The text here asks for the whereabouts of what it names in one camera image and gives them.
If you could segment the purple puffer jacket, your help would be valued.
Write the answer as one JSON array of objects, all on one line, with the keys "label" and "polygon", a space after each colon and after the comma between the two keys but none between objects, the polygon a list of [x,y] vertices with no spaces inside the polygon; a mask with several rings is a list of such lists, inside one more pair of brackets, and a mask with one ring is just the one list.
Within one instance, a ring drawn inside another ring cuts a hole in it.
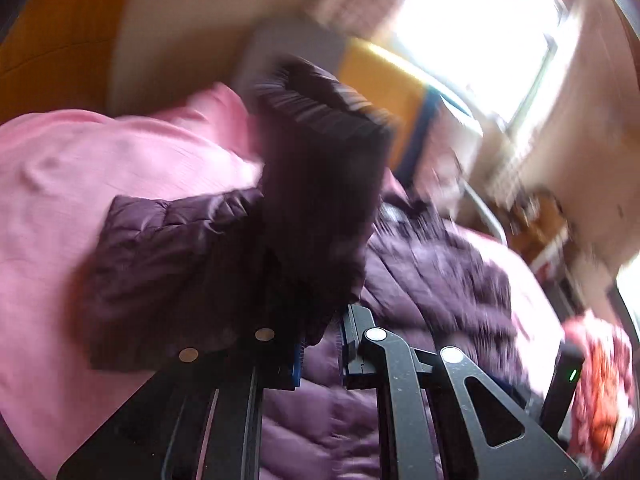
[{"label": "purple puffer jacket", "polygon": [[296,344],[308,354],[296,393],[265,395],[262,476],[375,476],[374,397],[341,378],[338,319],[353,302],[416,348],[461,348],[508,393],[528,385],[506,272],[384,182],[388,118],[299,58],[255,98],[257,185],[111,203],[84,285],[85,346],[97,370],[154,378],[91,442],[86,477],[193,478],[224,352],[263,328],[273,370]]}]

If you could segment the red floral blanket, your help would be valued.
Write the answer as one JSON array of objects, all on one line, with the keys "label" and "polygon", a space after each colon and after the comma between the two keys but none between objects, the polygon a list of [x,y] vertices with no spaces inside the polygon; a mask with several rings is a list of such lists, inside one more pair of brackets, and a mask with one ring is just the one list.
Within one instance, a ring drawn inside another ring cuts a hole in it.
[{"label": "red floral blanket", "polygon": [[565,340],[584,356],[572,405],[570,455],[602,471],[636,424],[629,337],[591,311],[563,323]]}]

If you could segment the grey yellow blue headboard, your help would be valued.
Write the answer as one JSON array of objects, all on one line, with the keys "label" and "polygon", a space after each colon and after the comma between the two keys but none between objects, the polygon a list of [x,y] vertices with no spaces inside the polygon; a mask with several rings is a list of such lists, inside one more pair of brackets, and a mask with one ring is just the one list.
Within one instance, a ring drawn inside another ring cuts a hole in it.
[{"label": "grey yellow blue headboard", "polygon": [[333,74],[372,105],[396,119],[390,168],[403,186],[431,172],[454,154],[463,177],[474,167],[483,130],[454,90],[401,56],[372,42],[303,18],[268,18],[255,28],[231,77],[245,101],[274,61],[295,56]]}]

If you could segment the pink bed cover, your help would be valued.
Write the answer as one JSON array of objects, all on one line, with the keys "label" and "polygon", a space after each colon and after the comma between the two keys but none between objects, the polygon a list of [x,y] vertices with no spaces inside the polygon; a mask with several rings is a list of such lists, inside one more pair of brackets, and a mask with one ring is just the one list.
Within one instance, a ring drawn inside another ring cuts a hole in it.
[{"label": "pink bed cover", "polygon": [[[75,334],[77,284],[111,202],[249,188],[258,169],[247,155],[247,111],[223,84],[149,117],[56,110],[2,126],[1,426],[31,472],[53,478],[148,379],[93,370]],[[558,318],[515,252],[469,231],[462,237],[482,270],[511,287],[514,358],[497,360],[463,336],[434,333],[436,314],[461,309],[476,285],[423,243],[375,235],[361,302],[413,347],[458,347],[486,372],[510,382],[521,376],[545,394],[562,338]],[[305,354],[302,385],[266,393],[262,478],[378,478],[375,395],[343,387],[340,351],[331,325]]]}]

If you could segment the window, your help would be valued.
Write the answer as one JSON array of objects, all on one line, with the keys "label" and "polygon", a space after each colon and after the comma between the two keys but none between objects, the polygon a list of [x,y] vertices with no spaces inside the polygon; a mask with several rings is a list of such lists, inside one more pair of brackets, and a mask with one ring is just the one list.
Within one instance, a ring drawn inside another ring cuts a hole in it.
[{"label": "window", "polygon": [[556,50],[561,0],[405,0],[390,45],[505,126],[524,113]]}]

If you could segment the wooden wardrobe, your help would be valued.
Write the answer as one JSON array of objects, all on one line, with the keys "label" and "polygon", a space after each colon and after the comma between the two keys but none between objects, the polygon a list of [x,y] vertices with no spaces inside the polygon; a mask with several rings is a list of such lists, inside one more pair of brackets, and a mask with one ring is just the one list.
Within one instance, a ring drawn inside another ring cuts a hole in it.
[{"label": "wooden wardrobe", "polygon": [[1,120],[82,108],[105,112],[127,0],[28,0],[1,43]]}]

